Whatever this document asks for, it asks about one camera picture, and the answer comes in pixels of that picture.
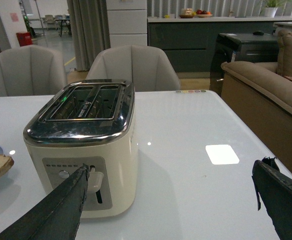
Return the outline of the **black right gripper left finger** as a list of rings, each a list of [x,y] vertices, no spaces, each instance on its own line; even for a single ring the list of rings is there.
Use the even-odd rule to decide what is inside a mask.
[[[87,198],[90,168],[83,164],[30,211],[0,233],[0,240],[74,240]]]

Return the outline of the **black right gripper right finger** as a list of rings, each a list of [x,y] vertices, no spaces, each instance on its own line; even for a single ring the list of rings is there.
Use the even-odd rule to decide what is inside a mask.
[[[257,208],[263,202],[278,237],[292,240],[292,179],[280,172],[275,160],[265,157],[254,162],[252,180]]]

